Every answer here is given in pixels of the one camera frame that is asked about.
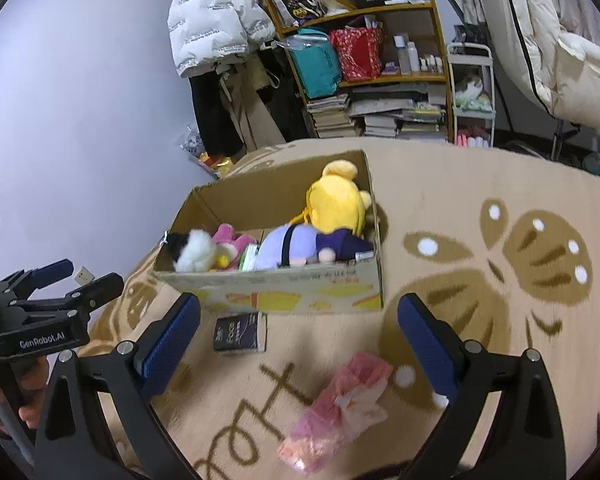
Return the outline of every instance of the yellow plush bag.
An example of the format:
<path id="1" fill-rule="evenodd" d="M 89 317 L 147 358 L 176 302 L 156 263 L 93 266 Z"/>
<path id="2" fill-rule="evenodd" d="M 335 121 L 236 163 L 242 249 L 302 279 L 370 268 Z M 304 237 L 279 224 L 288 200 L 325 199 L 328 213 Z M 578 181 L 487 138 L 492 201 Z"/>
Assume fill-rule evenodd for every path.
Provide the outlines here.
<path id="1" fill-rule="evenodd" d="M 322 170 L 306 192 L 306 208 L 292 222 L 304 221 L 318 231 L 331 233 L 348 227 L 356 236 L 365 227 L 366 209 L 371 206 L 371 195 L 360 191 L 353 179 L 358 168 L 348 160 L 334 160 Z"/>

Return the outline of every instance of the white rolling cart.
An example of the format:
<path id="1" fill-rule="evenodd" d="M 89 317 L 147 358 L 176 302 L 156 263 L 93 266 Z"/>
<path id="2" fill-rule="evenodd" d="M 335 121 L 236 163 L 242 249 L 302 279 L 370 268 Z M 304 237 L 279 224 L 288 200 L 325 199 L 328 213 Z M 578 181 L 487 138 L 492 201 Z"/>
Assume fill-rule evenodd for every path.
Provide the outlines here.
<path id="1" fill-rule="evenodd" d="M 459 49 L 479 49 L 484 51 L 484 55 L 480 54 L 458 54 Z M 493 99 L 493 56 L 491 49 L 479 43 L 449 43 L 446 46 L 446 58 L 449 65 L 449 78 L 451 80 L 451 99 L 454 104 L 454 143 L 458 139 L 458 117 L 469 117 L 473 119 L 484 119 L 486 122 L 486 130 L 491 128 L 489 145 L 493 147 L 493 137 L 495 134 L 496 125 L 496 108 L 495 100 Z M 454 65 L 469 65 L 480 67 L 480 77 L 484 86 L 484 92 L 491 96 L 491 112 L 483 112 L 479 110 L 462 110 L 456 106 L 456 80 L 454 78 Z"/>

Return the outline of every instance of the wall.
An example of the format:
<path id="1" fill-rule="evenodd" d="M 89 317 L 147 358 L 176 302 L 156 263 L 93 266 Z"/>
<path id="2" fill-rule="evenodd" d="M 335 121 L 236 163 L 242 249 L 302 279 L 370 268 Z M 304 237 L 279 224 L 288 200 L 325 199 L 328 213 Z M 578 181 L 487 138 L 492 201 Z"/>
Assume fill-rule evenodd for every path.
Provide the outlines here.
<path id="1" fill-rule="evenodd" d="M 456 0 L 456 2 L 462 7 L 462 0 Z M 449 43 L 455 37 L 454 26 L 459 25 L 461 21 L 448 0 L 436 0 L 436 5 L 440 14 L 440 21 L 442 22 L 445 43 Z M 598 26 L 600 28 L 600 14 L 598 14 Z M 549 116 L 542 108 L 535 106 L 518 90 L 498 63 L 497 53 L 494 53 L 494 56 L 496 57 L 494 74 L 502 88 L 514 130 L 519 133 L 533 134 L 552 139 L 557 120 Z M 496 112 L 496 128 L 509 130 L 509 124 L 504 114 L 504 107 L 497 93 Z M 582 132 L 573 137 L 569 142 L 591 149 L 593 133 L 591 128 L 583 127 Z M 598 148 L 600 149 L 600 138 L 598 140 Z"/>
<path id="2" fill-rule="evenodd" d="M 176 145 L 195 119 L 170 3 L 9 0 L 0 12 L 0 277 L 60 258 L 126 275 L 208 181 Z"/>

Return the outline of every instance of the lavender plush toy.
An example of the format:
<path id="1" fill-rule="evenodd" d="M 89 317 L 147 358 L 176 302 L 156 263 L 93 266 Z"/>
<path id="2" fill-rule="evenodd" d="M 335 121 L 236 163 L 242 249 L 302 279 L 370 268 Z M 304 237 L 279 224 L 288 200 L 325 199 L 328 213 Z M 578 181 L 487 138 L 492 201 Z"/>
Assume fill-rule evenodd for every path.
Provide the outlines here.
<path id="1" fill-rule="evenodd" d="M 285 224 L 273 229 L 263 240 L 255 270 L 348 262 L 356 253 L 373 250 L 372 243 L 358 238 L 348 228 L 324 234 L 309 224 Z"/>

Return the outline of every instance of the red floral gift bag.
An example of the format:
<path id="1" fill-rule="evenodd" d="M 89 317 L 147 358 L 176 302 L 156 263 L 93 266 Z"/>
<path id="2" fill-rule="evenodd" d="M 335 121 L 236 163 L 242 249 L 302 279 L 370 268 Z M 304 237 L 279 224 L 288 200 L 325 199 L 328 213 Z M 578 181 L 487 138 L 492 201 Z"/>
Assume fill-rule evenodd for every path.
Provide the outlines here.
<path id="1" fill-rule="evenodd" d="M 381 28 L 341 28 L 329 33 L 346 81 L 366 81 L 382 72 Z"/>

